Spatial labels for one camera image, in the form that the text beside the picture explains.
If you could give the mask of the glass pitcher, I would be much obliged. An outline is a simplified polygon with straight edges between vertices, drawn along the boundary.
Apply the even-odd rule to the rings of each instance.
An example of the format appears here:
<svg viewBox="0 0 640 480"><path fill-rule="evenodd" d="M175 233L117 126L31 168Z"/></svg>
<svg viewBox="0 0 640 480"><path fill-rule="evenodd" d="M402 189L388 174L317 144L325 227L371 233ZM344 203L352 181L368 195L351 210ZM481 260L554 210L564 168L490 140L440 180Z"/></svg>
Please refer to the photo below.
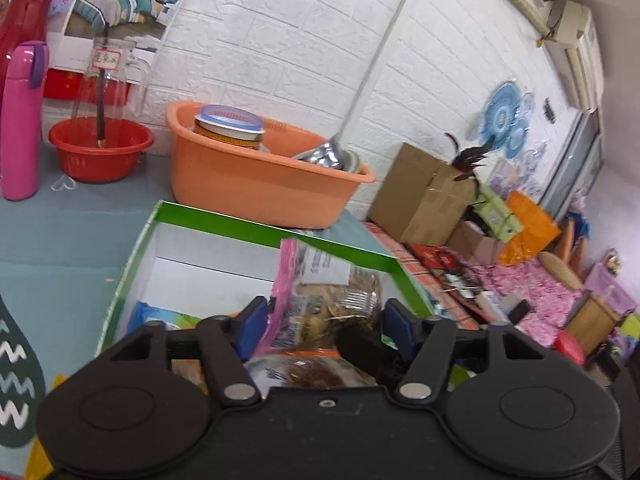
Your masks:
<svg viewBox="0 0 640 480"><path fill-rule="evenodd" d="M130 40L93 40L89 64L82 76L73 119L103 118L106 122L139 116L143 110L151 65L134 54Z"/></svg>

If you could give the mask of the green cardboard box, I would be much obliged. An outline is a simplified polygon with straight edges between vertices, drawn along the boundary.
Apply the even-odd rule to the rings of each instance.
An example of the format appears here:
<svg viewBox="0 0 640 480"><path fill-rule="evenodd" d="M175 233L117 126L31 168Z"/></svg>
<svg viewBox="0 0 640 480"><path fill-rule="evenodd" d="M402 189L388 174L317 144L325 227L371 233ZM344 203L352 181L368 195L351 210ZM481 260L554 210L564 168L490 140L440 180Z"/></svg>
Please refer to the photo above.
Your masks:
<svg viewBox="0 0 640 480"><path fill-rule="evenodd" d="M296 231L159 202L122 272L98 349L104 351L126 335L139 301L207 318L239 311L256 296L269 296L280 244L291 237L381 272L384 298L401 300L419 318L431 315L423 287L348 211L327 229Z"/></svg>

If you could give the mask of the orange bag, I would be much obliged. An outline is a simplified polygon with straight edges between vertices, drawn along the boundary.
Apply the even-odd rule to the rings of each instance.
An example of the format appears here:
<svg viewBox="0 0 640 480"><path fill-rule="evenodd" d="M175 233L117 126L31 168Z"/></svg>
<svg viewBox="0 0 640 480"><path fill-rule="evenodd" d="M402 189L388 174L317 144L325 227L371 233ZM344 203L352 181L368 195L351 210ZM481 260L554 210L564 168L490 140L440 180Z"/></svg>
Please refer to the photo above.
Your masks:
<svg viewBox="0 0 640 480"><path fill-rule="evenodd" d="M502 266L515 266L536 258L560 236L561 230L553 219L523 193L512 191L506 200L506 206L514 213L523 229L504 246L497 260Z"/></svg>

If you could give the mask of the pink-edged clear snack bag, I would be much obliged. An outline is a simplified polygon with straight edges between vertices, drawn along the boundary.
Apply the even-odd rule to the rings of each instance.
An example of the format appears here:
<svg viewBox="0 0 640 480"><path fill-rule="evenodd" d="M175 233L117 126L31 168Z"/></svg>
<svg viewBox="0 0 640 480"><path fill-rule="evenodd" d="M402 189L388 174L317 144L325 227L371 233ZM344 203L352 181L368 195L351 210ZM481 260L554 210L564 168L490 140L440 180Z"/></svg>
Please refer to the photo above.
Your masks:
<svg viewBox="0 0 640 480"><path fill-rule="evenodd" d="M271 298L273 309L256 356L329 350L337 333L351 325L381 333L380 274L297 238L280 245Z"/></svg>

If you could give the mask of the blue patterned wall plates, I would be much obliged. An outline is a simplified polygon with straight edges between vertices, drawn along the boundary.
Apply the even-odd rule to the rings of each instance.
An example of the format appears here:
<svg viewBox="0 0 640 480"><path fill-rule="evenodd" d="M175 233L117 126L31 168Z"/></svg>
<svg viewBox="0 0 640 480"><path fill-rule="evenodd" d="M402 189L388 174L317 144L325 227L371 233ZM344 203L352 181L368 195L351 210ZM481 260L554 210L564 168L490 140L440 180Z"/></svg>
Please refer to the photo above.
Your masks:
<svg viewBox="0 0 640 480"><path fill-rule="evenodd" d="M533 92L521 92L514 80L500 84L485 106L480 142L491 141L491 151L516 159L526 147L535 106Z"/></svg>

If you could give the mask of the steel ladle bowl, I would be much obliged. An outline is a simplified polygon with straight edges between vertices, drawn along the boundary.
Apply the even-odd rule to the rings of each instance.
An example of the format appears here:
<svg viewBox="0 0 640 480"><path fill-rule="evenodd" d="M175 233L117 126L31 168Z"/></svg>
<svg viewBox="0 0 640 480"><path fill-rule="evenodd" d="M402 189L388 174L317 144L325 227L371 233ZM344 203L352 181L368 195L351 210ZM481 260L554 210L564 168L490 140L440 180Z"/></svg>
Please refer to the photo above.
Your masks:
<svg viewBox="0 0 640 480"><path fill-rule="evenodd" d="M346 171L350 174L356 174L361 164L360 157L356 152L348 148L341 148L340 144L333 139L327 140L318 148L295 155L293 159L328 169Z"/></svg>

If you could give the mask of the bedding poster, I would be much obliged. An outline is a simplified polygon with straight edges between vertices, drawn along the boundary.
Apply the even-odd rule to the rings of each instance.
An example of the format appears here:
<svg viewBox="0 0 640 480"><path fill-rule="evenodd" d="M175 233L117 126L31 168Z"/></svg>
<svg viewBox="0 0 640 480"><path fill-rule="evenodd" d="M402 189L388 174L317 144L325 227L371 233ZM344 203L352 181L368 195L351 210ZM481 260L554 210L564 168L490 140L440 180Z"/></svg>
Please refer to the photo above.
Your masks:
<svg viewBox="0 0 640 480"><path fill-rule="evenodd" d="M93 39L105 36L133 42L155 52L181 0L75 0L64 35Z"/></svg>

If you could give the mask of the red plastic basin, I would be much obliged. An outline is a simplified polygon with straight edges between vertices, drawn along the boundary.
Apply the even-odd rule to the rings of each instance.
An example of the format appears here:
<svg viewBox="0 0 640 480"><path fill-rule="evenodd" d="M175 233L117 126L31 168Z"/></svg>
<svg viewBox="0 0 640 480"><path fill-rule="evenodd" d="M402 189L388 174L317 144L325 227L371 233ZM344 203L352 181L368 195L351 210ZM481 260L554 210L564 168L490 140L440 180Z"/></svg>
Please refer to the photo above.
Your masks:
<svg viewBox="0 0 640 480"><path fill-rule="evenodd" d="M49 131L64 174L82 183L110 183L128 177L154 136L149 128L131 120L107 119L104 139L98 140L96 120L65 119Z"/></svg>

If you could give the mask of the orange clear nut packet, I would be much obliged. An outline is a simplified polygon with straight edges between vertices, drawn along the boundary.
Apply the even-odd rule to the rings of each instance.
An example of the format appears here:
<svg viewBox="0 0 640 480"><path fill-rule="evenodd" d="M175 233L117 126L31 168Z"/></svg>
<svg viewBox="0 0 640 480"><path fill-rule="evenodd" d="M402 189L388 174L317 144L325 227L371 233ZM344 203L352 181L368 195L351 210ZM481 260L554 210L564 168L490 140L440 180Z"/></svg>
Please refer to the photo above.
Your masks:
<svg viewBox="0 0 640 480"><path fill-rule="evenodd" d="M280 352L244 364L265 398L273 388L332 390L376 386L376 380L333 351Z"/></svg>

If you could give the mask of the light green small box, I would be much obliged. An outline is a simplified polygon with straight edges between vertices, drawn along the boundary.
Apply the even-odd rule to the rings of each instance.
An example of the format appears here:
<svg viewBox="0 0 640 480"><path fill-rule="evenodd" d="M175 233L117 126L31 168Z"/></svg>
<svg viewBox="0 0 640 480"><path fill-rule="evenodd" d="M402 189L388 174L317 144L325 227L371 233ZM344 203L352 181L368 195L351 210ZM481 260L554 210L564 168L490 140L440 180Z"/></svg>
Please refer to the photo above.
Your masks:
<svg viewBox="0 0 640 480"><path fill-rule="evenodd" d="M472 203L490 234L503 243L509 243L515 235L524 231L524 226L504 200L489 186L481 184L477 198Z"/></svg>

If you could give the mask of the orange plastic tub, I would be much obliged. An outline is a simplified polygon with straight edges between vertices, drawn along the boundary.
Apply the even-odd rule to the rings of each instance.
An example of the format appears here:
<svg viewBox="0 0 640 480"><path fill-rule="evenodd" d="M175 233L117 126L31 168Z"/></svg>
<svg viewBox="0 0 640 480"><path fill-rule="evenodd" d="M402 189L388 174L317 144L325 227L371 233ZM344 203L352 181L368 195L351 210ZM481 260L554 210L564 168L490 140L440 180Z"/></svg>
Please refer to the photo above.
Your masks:
<svg viewBox="0 0 640 480"><path fill-rule="evenodd" d="M178 203L273 226L325 229L337 222L359 185L375 181L361 164L356 174L293 157L323 143L322 136L266 117L267 151L240 148L193 131L201 102L166 107L174 136L170 183Z"/></svg>

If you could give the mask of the red thermos jug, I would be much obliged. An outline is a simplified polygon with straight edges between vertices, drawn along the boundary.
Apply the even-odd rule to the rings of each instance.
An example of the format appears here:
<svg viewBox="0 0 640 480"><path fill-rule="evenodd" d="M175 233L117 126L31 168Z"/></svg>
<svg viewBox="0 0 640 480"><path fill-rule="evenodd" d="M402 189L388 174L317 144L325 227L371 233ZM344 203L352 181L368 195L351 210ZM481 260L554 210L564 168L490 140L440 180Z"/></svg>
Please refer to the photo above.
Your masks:
<svg viewBox="0 0 640 480"><path fill-rule="evenodd" d="M51 3L52 0L11 0L0 29L1 88L15 48L26 41L46 40Z"/></svg>

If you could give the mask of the white air conditioner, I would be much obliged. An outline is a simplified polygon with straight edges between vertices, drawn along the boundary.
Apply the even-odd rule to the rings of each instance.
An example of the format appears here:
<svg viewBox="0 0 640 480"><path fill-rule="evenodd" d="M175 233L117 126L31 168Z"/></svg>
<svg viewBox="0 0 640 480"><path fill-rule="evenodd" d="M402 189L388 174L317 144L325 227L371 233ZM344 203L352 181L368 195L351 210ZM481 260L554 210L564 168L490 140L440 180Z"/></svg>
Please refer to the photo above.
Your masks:
<svg viewBox="0 0 640 480"><path fill-rule="evenodd" d="M555 0L548 26L546 46L570 102L582 112L594 112L602 102L604 71L591 10L573 0Z"/></svg>

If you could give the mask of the dark feather decoration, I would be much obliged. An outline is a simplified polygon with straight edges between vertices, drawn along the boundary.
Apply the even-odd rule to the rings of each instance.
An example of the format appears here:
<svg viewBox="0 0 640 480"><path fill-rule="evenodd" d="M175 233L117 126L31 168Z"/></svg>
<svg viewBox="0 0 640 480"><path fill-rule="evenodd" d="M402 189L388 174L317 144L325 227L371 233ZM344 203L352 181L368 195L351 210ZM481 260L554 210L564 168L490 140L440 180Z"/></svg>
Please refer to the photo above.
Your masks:
<svg viewBox="0 0 640 480"><path fill-rule="evenodd" d="M480 166L486 155L494 147L495 137L491 136L489 140L482 145L473 145L470 148L462 150L457 138L453 134L445 132L445 136L454 146L454 159L450 162L450 166L459 173L454 180L476 180L475 169Z"/></svg>

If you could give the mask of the blue lidded tin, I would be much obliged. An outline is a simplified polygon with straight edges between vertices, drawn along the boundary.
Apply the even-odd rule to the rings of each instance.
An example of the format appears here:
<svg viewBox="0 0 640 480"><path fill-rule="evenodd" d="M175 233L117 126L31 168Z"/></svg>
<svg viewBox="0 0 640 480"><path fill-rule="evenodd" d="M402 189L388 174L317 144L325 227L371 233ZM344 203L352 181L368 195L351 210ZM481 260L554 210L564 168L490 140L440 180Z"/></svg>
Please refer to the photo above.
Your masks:
<svg viewBox="0 0 640 480"><path fill-rule="evenodd" d="M225 144L258 150L264 122L258 115L227 105L203 105L194 117L193 131Z"/></svg>

